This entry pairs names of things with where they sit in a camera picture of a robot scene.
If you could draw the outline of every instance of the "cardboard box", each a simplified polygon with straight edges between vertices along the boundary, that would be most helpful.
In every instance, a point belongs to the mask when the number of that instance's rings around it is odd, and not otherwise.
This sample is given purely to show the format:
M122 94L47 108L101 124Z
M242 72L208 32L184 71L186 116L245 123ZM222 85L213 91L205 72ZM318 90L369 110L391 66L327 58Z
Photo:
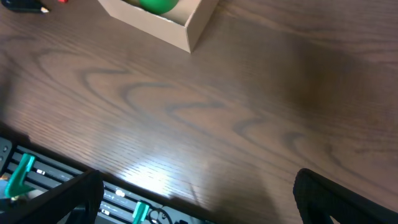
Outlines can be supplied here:
M179 0L169 12L156 16L139 7L138 0L98 0L105 10L123 22L192 52L218 0Z

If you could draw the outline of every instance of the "green plastic clip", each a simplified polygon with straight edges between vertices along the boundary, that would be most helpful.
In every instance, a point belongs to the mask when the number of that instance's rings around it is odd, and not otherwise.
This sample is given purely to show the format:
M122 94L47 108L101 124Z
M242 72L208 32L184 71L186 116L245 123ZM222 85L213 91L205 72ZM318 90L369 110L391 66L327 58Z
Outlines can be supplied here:
M132 224L141 224L149 211L149 205L144 202L137 202L134 213L132 214Z
M36 158L30 154L24 154L15 172L11 175L4 194L7 198L22 195L24 193L34 190L24 184L27 173L32 169Z

